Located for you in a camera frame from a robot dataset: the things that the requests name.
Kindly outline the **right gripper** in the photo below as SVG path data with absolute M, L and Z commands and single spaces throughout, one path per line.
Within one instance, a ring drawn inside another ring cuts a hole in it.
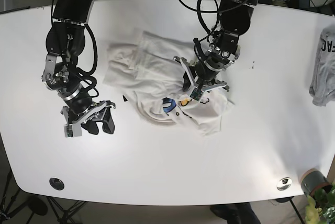
M 102 123 L 104 133 L 114 133 L 115 124 L 110 111 L 116 108 L 114 102 L 94 102 L 88 93 L 89 87 L 84 87 L 78 77 L 46 77 L 44 82 L 48 89 L 57 91 L 58 96 L 65 102 L 61 114 L 66 121 L 66 138 L 82 136 L 82 129 L 92 135 L 98 135 L 98 122 Z

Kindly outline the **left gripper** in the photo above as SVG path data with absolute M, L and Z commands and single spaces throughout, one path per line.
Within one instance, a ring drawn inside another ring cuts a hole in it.
M 226 70 L 239 58 L 239 39 L 213 38 L 205 52 L 198 38 L 194 38 L 193 41 L 198 56 L 198 62 L 194 67 L 185 58 L 173 57 L 173 61 L 179 63 L 184 70 L 183 91 L 189 93 L 189 97 L 198 102 L 205 94 L 216 89 L 223 88 L 229 91 L 228 84 L 216 77 L 219 72 Z

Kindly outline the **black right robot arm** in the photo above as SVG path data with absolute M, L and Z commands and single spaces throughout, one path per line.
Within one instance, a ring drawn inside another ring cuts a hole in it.
M 98 64 L 95 36 L 88 25 L 95 0 L 52 0 L 51 29 L 46 37 L 47 56 L 42 81 L 49 90 L 56 91 L 65 102 L 61 114 L 65 117 L 65 136 L 80 137 L 82 130 L 92 135 L 99 133 L 102 123 L 104 133 L 112 135 L 115 124 L 110 110 L 115 103 L 109 100 L 94 102 L 91 90 L 96 90 L 93 76 Z M 85 47 L 85 32 L 93 46 L 93 65 L 89 71 L 77 66 L 79 55 Z

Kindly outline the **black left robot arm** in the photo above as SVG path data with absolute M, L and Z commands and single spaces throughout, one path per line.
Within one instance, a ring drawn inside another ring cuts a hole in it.
M 194 38 L 196 62 L 188 62 L 185 58 L 174 57 L 185 73 L 183 75 L 183 91 L 192 100 L 201 101 L 205 93 L 215 89 L 229 91 L 226 82 L 220 81 L 217 75 L 233 65 L 239 58 L 241 35 L 251 25 L 251 17 L 258 0 L 213 0 L 216 9 L 216 21 L 212 28 L 207 27 L 203 14 L 209 10 L 201 8 L 202 0 L 197 0 L 196 8 L 188 7 L 197 14 L 198 21 L 206 31 L 202 39 Z

